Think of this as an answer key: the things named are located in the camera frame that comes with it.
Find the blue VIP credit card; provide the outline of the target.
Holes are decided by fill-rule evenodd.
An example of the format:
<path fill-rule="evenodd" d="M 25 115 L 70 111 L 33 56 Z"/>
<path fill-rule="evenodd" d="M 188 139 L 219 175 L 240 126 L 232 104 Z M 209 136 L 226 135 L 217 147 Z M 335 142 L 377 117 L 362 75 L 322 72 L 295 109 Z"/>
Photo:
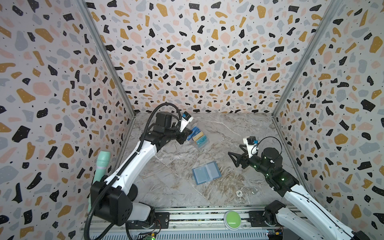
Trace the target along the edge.
<path fill-rule="evenodd" d="M 200 133 L 200 129 L 198 127 L 193 127 L 192 133 L 187 137 L 187 140 L 190 141 L 194 136 Z"/>

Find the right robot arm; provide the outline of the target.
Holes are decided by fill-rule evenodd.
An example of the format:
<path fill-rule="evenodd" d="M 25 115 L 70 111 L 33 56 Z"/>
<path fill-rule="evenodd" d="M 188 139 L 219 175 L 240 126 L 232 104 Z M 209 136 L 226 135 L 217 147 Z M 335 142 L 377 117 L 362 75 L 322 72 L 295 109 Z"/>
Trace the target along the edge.
<path fill-rule="evenodd" d="M 320 205 L 289 172 L 283 169 L 283 158 L 275 148 L 265 148 L 261 156 L 228 153 L 236 167 L 251 167 L 263 174 L 267 184 L 306 216 L 298 217 L 285 204 L 276 200 L 265 207 L 262 221 L 269 226 L 286 227 L 302 240 L 367 240 L 362 231 L 354 231 Z"/>

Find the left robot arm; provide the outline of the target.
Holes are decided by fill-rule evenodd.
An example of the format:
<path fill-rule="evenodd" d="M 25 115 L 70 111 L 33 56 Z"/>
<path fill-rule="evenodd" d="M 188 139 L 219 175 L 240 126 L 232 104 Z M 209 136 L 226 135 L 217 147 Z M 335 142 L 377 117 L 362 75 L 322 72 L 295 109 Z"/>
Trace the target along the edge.
<path fill-rule="evenodd" d="M 122 165 L 110 176 L 92 185 L 89 216 L 99 217 L 116 226 L 131 221 L 152 225 L 155 210 L 147 204 L 135 202 L 138 190 L 134 182 L 149 160 L 167 143 L 175 140 L 182 145 L 187 140 L 192 134 L 187 126 L 193 119 L 188 112 L 179 117 L 158 112 L 156 121 L 148 125 Z"/>

